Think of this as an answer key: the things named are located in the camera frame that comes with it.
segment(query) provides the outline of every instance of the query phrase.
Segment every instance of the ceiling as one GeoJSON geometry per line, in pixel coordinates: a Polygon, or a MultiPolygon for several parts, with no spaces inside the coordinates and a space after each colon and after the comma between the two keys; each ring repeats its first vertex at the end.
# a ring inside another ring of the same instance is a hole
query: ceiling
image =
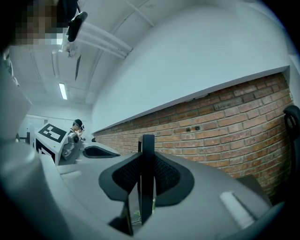
{"type": "MultiPolygon", "coordinates": [[[[199,0],[127,1],[140,9],[154,25],[184,8],[202,2],[199,0]]],[[[88,13],[86,22],[115,35],[132,48],[152,28],[143,17],[123,0],[79,0],[79,6],[82,11],[88,13]]],[[[81,30],[118,46],[110,39],[91,31],[85,26],[81,30]]],[[[80,33],[77,38],[93,42],[93,40],[80,33]]],[[[61,97],[58,86],[58,83],[63,82],[67,88],[68,102],[92,105],[103,84],[109,81],[110,76],[124,61],[122,58],[93,46],[84,43],[78,43],[78,45],[81,60],[78,77],[75,81],[56,78],[54,75],[52,50],[53,48],[60,48],[60,45],[11,47],[10,56],[14,75],[20,84],[20,88],[33,104],[37,102],[66,104],[66,101],[61,97]]]]}

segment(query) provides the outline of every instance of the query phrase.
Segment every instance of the ceiling light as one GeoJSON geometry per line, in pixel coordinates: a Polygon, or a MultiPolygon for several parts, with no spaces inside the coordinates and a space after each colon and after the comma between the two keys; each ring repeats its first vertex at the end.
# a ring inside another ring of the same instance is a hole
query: ceiling light
{"type": "Polygon", "coordinates": [[[61,96],[63,99],[67,100],[67,94],[66,94],[66,89],[65,89],[65,84],[60,83],[60,92],[61,92],[61,96]]]}

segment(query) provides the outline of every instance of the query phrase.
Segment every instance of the brick wall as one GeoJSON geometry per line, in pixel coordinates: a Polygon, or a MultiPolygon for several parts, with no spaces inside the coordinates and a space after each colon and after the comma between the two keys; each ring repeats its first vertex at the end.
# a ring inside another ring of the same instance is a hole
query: brick wall
{"type": "Polygon", "coordinates": [[[137,152],[154,134],[156,151],[218,167],[233,177],[253,174],[273,197],[289,173],[283,109],[293,104],[282,74],[219,90],[95,134],[120,154],[137,152]]]}

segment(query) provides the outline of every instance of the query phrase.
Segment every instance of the box with marker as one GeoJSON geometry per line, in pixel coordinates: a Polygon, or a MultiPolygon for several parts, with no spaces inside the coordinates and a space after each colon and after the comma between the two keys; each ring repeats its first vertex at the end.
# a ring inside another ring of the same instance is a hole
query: box with marker
{"type": "Polygon", "coordinates": [[[34,146],[39,154],[51,156],[59,164],[63,146],[68,143],[68,133],[50,123],[35,131],[34,146]]]}

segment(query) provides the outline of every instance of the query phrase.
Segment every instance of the person wearing black cap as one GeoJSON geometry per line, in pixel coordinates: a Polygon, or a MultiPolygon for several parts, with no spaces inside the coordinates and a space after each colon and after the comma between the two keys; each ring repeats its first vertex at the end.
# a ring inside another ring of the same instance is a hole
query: person wearing black cap
{"type": "Polygon", "coordinates": [[[70,128],[69,134],[78,131],[78,130],[81,128],[82,125],[83,125],[83,122],[81,122],[80,119],[76,119],[76,120],[73,122],[72,127],[70,128]]]}

